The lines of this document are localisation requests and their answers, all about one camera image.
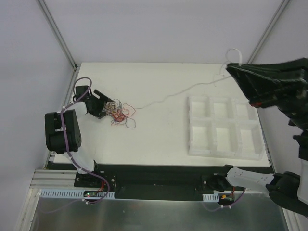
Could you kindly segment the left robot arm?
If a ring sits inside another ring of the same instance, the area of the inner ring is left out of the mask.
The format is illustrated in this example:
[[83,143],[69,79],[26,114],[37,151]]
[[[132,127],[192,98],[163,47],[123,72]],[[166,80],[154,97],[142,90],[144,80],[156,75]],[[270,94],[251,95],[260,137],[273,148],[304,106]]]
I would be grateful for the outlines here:
[[78,120],[86,114],[102,119],[106,116],[105,108],[113,102],[100,91],[92,91],[90,86],[77,86],[72,102],[60,112],[46,113],[44,116],[48,150],[64,155],[79,174],[86,174],[85,182],[91,187],[99,186],[102,176],[95,171],[96,162],[87,157],[82,147]]

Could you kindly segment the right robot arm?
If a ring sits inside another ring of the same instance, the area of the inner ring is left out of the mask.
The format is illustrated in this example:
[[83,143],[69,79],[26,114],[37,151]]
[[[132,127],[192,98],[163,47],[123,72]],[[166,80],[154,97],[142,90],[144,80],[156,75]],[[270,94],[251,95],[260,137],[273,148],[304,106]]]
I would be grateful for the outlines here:
[[229,63],[227,72],[254,108],[277,107],[289,125],[302,130],[293,138],[299,144],[301,173],[262,174],[225,165],[206,179],[212,190],[224,192],[242,187],[262,192],[278,206],[308,215],[308,60],[300,58],[278,64]]

